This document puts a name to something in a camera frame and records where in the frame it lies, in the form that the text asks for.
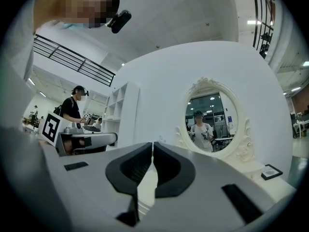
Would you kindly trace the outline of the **oval mirror ornate white frame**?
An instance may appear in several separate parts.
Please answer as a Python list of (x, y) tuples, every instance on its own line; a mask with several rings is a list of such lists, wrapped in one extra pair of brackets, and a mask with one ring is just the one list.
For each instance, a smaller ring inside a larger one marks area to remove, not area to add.
[(220, 159), (240, 173), (246, 175), (249, 179), (254, 179), (253, 176), (263, 167), (263, 165), (255, 159), (254, 146), (250, 138), (250, 121), (246, 117), (238, 97), (226, 85), (213, 79), (201, 77), (193, 83), (192, 87), (186, 94), (185, 101), (189, 101), (195, 92), (204, 88), (216, 88), (223, 92), (231, 100), (238, 117), (238, 128), (236, 135), (224, 150), (215, 153), (205, 152), (194, 145), (192, 140), (189, 138), (189, 134), (186, 132), (185, 125), (182, 124), (176, 127), (176, 146), (202, 155)]

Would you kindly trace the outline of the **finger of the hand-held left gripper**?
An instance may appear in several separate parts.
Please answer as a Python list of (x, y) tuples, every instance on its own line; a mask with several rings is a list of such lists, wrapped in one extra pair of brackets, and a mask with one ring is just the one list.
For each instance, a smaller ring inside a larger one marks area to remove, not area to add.
[(118, 140), (118, 135), (112, 133), (96, 133), (84, 135), (84, 152), (98, 153), (104, 152), (108, 145), (114, 145)]

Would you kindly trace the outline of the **person's grey shirt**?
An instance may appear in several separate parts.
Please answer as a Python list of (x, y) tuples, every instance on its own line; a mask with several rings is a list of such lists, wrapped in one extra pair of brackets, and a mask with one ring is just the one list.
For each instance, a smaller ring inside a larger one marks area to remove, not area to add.
[(42, 147), (21, 127), (33, 98), (27, 80), (33, 68), (34, 33), (48, 15), (45, 2), (27, 0), (0, 45), (0, 173), (5, 180), (1, 202), (14, 232), (72, 230)]

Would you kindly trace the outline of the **white shelf unit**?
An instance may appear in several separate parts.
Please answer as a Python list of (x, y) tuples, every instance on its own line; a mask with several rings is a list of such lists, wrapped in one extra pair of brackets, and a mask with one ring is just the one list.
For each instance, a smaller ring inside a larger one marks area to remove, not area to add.
[(101, 131), (118, 136), (115, 143), (107, 146), (107, 150), (133, 144), (139, 92), (140, 88), (137, 85), (128, 82), (115, 89), (107, 98)]

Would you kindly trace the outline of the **black metal railing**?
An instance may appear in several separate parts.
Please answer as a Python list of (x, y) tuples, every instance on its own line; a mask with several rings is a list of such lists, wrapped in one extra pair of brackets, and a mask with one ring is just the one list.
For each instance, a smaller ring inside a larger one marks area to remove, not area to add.
[(267, 56), (274, 31), (275, 0), (254, 0), (255, 19), (261, 25), (254, 25), (253, 47), (262, 58)]
[(33, 50), (37, 54), (53, 60), (54, 62), (83, 74), (108, 87), (111, 86), (115, 77), (115, 73), (109, 71), (103, 66), (39, 34), (35, 34), (34, 36)]

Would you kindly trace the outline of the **black framed picture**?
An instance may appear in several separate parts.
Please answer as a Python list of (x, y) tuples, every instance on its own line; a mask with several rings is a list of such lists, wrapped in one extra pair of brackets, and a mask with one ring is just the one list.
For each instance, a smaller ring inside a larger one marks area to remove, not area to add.
[(262, 171), (261, 171), (261, 177), (264, 180), (270, 180), (282, 174), (283, 172), (281, 170), (275, 168), (274, 166), (270, 164), (267, 164), (264, 168), (262, 168)]

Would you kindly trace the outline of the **person's left hand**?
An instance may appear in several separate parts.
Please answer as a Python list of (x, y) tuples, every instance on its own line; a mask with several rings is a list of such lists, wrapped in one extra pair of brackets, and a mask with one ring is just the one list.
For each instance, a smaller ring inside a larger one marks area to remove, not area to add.
[(68, 156), (75, 155), (76, 149), (84, 148), (84, 138), (70, 138), (64, 140), (63, 147)]

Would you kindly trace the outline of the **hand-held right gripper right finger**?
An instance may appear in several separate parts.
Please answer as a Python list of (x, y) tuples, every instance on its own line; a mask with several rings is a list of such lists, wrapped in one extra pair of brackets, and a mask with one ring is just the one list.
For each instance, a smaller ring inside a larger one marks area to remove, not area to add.
[(155, 142), (155, 202), (141, 232), (231, 232), (259, 218), (274, 201), (222, 160)]

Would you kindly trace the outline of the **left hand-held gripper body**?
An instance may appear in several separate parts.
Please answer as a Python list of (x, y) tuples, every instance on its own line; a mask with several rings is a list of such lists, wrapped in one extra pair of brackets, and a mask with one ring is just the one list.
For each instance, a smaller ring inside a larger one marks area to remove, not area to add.
[[(82, 124), (70, 122), (49, 112), (40, 133), (44, 140), (56, 148), (59, 156), (68, 156), (63, 147), (63, 141), (70, 138), (84, 138)], [(84, 154), (84, 148), (76, 149), (75, 154)]]

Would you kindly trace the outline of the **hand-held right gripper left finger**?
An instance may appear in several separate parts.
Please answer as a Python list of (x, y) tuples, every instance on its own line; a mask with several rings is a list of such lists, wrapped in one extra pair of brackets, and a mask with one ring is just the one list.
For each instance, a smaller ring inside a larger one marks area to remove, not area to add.
[(152, 143), (68, 157), (44, 143), (43, 152), (72, 232), (143, 232), (138, 185), (151, 165)]

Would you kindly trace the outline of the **light blue face mask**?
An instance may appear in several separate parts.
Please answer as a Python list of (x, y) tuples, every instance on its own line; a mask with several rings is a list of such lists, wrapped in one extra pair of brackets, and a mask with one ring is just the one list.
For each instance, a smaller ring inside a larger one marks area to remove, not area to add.
[(72, 24), (72, 23), (64, 23), (61, 21), (56, 21), (55, 25), (58, 25), (61, 29), (88, 29), (88, 24)]

